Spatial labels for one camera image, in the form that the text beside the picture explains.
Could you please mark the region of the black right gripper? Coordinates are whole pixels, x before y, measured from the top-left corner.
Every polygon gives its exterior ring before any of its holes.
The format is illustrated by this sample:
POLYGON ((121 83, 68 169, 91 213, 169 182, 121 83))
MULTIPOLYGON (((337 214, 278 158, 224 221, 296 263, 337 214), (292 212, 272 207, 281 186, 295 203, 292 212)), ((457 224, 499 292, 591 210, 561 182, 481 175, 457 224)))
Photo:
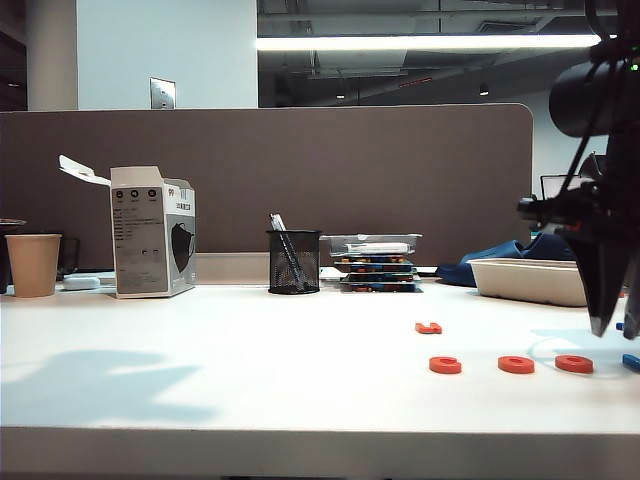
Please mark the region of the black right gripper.
MULTIPOLYGON (((629 244, 639 237, 639 133, 609 136, 598 178, 571 187, 564 178, 550 198, 523 198, 517 211, 539 230, 561 234, 573 251, 582 279, 591 332, 601 337, 613 315, 629 263, 629 244)), ((639 335, 639 264, 630 269, 623 335, 639 335)))

